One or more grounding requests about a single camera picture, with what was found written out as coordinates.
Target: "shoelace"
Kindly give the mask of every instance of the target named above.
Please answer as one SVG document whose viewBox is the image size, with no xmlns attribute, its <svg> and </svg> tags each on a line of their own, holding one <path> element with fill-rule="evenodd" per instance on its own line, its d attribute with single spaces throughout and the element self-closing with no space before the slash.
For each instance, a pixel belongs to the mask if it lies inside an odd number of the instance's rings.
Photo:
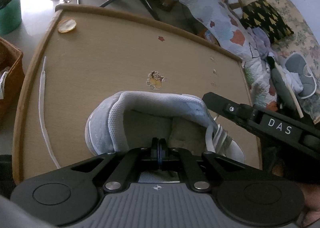
<svg viewBox="0 0 320 228">
<path fill-rule="evenodd" d="M 50 144 L 50 140 L 49 140 L 49 136 L 48 136 L 48 132 L 47 129 L 45 128 L 45 123 L 44 123 L 44 87 L 45 87 L 45 62 L 46 62 L 46 56 L 44 57 L 44 61 L 43 61 L 43 66 L 42 66 L 42 72 L 40 75 L 40 87 L 39 87 L 39 120 L 40 120 L 40 126 L 41 126 L 41 131 L 42 131 L 42 136 L 44 138 L 44 141 L 47 145 L 47 149 L 49 151 L 50 157 L 53 160 L 54 164 L 56 165 L 57 168 L 61 168 L 61 166 L 59 165 L 51 144 Z"/>
</svg>

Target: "sticker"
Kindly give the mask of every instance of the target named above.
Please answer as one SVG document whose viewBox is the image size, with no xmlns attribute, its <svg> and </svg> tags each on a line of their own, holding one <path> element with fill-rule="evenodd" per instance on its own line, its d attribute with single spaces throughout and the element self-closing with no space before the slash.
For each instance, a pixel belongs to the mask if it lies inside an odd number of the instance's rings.
<svg viewBox="0 0 320 228">
<path fill-rule="evenodd" d="M 164 77 L 161 76 L 161 74 L 157 71 L 153 71 L 148 75 L 148 79 L 146 81 L 147 86 L 151 90 L 154 89 L 161 89 L 162 88 L 162 82 L 164 81 Z"/>
</svg>

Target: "black pillow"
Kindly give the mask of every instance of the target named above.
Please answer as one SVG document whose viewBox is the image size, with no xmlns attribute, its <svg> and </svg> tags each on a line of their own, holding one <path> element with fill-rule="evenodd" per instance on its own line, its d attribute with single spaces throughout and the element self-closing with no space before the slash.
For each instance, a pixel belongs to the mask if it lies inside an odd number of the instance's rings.
<svg viewBox="0 0 320 228">
<path fill-rule="evenodd" d="M 257 0 L 244 6 L 240 22 L 246 29 L 260 27 L 268 35 L 270 43 L 294 34 L 267 0 Z"/>
</svg>

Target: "wicker basket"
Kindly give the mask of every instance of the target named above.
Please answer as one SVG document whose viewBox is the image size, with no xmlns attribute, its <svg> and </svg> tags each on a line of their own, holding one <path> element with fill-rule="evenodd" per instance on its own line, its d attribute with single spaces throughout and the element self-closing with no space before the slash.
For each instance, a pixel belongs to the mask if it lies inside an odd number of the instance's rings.
<svg viewBox="0 0 320 228">
<path fill-rule="evenodd" d="M 22 86 L 22 57 L 22 51 L 0 37 L 0 71 L 10 66 L 4 83 L 4 99 L 0 99 L 0 121 Z"/>
</svg>

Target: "metal screw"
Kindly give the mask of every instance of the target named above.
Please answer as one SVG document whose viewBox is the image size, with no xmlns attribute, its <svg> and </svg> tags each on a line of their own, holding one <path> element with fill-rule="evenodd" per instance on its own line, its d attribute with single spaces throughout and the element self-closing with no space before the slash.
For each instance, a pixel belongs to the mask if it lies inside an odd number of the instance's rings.
<svg viewBox="0 0 320 228">
<path fill-rule="evenodd" d="M 193 186 L 199 190 L 204 190 L 210 187 L 210 185 L 204 181 L 195 182 Z"/>
<path fill-rule="evenodd" d="M 109 182 L 106 183 L 105 187 L 109 190 L 116 190 L 121 187 L 121 184 L 119 182 Z"/>
</svg>

